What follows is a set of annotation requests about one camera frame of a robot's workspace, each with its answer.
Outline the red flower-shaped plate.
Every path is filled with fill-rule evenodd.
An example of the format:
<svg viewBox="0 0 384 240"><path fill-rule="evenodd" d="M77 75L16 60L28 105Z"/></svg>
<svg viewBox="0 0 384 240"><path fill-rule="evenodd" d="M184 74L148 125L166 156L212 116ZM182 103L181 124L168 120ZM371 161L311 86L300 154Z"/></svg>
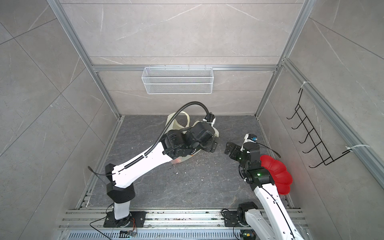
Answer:
<svg viewBox="0 0 384 240"><path fill-rule="evenodd" d="M261 156L261 163L261 166L271 174L278 193L280 195L288 195L291 191L293 178L287 171L287 167L282 162L275 160L268 155Z"/></svg>

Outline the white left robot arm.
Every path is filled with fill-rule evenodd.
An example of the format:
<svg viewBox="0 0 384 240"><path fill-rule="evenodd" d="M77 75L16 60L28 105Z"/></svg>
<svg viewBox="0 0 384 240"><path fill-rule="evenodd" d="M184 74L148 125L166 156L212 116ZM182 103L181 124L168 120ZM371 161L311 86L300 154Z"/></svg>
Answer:
<svg viewBox="0 0 384 240"><path fill-rule="evenodd" d="M199 151L215 152L219 131L206 122L195 122L191 127L168 130L148 154L141 153L120 164L108 164L105 172L109 183L107 195L114 202L114 219L130 215L131 200L136 196L134 181L152 169L168 162L180 163Z"/></svg>

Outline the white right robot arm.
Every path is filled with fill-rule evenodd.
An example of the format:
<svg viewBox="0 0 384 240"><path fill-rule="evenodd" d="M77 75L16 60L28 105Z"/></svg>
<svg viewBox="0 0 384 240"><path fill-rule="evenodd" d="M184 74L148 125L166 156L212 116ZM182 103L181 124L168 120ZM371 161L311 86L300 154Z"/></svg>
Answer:
<svg viewBox="0 0 384 240"><path fill-rule="evenodd" d="M280 195L291 190L293 178L286 166L269 155L261 155L260 145L245 142L242 146L228 142L225 154L239 163L239 174L259 199L267 215L256 204L247 202L238 207L239 223L253 229L261 240L301 240Z"/></svg>

